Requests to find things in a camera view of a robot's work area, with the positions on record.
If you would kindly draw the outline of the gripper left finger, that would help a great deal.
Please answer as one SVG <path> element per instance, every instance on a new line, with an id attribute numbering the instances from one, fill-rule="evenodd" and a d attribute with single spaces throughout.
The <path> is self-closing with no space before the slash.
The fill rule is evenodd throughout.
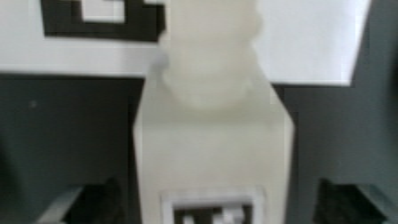
<path id="1" fill-rule="evenodd" d="M 117 179 L 71 186 L 53 199 L 34 224 L 140 224 Z"/>

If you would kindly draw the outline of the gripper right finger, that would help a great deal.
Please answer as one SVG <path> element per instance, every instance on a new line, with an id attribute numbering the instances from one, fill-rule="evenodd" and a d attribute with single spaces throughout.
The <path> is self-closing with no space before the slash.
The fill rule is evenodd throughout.
<path id="1" fill-rule="evenodd" d="M 318 183 L 314 224 L 398 224 L 398 205 L 371 184 Z"/>

